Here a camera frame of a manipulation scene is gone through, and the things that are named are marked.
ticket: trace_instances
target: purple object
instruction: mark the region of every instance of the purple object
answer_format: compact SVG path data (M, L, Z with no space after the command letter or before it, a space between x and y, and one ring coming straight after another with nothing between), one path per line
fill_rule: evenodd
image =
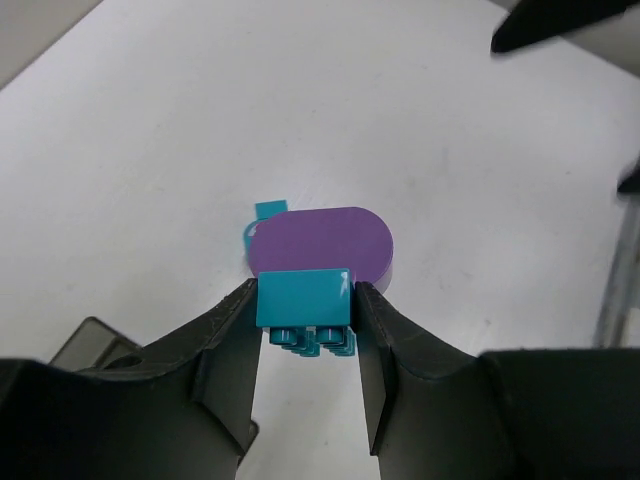
M294 210L256 226L249 266L261 272L348 268L351 278L384 292L391 281L393 238L375 213L359 207Z

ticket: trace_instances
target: teal object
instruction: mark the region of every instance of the teal object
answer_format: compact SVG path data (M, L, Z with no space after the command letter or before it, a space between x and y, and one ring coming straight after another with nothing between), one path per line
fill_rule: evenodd
M273 202L256 203L256 218L258 220L266 220L277 215L278 213L289 210L286 200L275 200Z
M251 247L251 240L256 233L256 227L260 222L263 222L274 215L282 212L288 212L286 200L274 200L273 202L256 203L256 220L247 225L247 228L242 232L242 240L244 241L244 251L249 256L249 248Z
M346 268L263 272L256 326L270 329L272 344L303 357L319 356L320 344L335 355L353 355L352 288Z

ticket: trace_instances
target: black object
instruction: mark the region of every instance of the black object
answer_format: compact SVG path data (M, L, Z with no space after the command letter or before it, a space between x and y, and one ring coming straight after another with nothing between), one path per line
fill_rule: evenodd
M496 30L493 53L507 53L623 14L640 0L522 0Z
M231 480L246 452L262 333L248 280L103 368L0 361L7 479ZM382 480L634 478L636 350L474 358L358 283L354 329Z

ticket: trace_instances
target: tabletop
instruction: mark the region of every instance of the tabletop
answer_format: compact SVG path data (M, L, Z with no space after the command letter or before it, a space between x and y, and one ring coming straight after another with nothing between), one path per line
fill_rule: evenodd
M0 92L0 354L86 316L146 344L249 274L256 202L389 225L387 298L443 340L591 343L640 82L489 55L484 0L104 0ZM375 479L355 358L263 344L238 478Z

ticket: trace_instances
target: gray wall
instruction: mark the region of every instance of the gray wall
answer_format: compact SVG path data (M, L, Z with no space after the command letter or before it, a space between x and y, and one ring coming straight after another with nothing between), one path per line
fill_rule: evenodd
M492 0L510 8L517 0ZM601 56L635 75L640 75L640 7L631 9L622 17L571 35L581 47Z
M0 0L0 88L101 0Z

